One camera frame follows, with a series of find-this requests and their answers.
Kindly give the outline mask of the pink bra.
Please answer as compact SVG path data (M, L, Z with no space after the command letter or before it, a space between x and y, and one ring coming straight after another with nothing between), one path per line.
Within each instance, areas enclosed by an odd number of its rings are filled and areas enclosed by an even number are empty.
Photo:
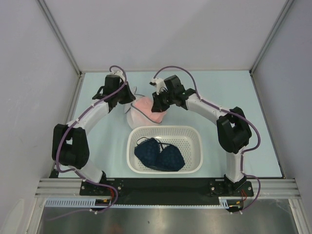
M152 107L153 101L149 97L140 97L134 103L134 108L136 110L139 110L141 113L143 113L144 116L146 116L152 122L160 124L165 115L167 114L167 112L166 111L152 112Z

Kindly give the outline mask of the white mesh laundry bag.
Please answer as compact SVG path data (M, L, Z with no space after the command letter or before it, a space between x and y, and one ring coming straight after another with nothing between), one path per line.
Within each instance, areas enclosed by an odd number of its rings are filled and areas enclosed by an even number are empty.
M152 122L146 116L144 116L143 113L141 113L139 110L136 110L134 108L135 101L138 100L140 97L145 97L145 95L137 94L137 87L136 86L131 88L131 91L134 94L134 96L136 97L136 99L131 103L125 104L125 107L124 107L124 113L126 114L126 118L127 118L127 122L129 124L129 126L132 129L135 129L137 127L142 127L142 126L160 125L162 122L160 124Z

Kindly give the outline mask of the navy blue lace bra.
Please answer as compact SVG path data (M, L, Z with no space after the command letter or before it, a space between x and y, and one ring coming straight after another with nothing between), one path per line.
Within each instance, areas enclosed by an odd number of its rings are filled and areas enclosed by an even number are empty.
M140 138L134 154L145 167L156 171L177 172L185 166L182 153L176 146L156 138Z

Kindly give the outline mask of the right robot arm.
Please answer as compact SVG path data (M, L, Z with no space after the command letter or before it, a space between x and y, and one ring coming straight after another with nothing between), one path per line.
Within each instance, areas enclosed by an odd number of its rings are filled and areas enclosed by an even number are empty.
M171 105L176 105L195 112L216 125L218 142L226 151L225 191L229 195L241 192L246 176L241 169L240 154L252 136L242 109L235 107L222 111L221 106L209 104L195 89L185 89L176 75L166 79L152 78L150 84L156 88L152 93L152 112L162 113Z

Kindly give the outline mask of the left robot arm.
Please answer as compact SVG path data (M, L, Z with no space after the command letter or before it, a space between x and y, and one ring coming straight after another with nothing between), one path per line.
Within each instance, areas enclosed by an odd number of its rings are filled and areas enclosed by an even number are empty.
M57 124L53 130L52 159L60 173L75 172L91 181L91 190L104 194L108 183L106 175L90 159L87 135L97 123L108 115L117 104L128 104L135 100L125 74L118 70L110 72L91 105L80 116L66 124Z

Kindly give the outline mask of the white perforated plastic basket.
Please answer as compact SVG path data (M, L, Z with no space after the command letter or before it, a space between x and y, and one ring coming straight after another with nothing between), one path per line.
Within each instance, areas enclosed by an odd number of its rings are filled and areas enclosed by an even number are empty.
M177 172L162 172L150 169L135 156L135 147L147 138L155 138L162 143L176 146L185 161ZM143 126L137 127L129 135L127 143L127 164L138 174L147 175L182 175L199 170L203 163L202 141L199 132L190 126Z

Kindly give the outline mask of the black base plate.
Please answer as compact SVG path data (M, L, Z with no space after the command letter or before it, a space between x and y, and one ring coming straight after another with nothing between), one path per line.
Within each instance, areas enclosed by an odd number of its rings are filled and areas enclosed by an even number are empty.
M130 192L195 192L212 197L252 197L253 187L245 178L232 183L225 178L104 178L100 184L112 186L119 195Z

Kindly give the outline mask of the aluminium frame rail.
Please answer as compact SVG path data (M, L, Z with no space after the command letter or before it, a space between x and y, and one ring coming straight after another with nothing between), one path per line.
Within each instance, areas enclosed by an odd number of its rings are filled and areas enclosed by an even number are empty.
M35 197L77 197L80 196L82 179L43 178L39 181Z

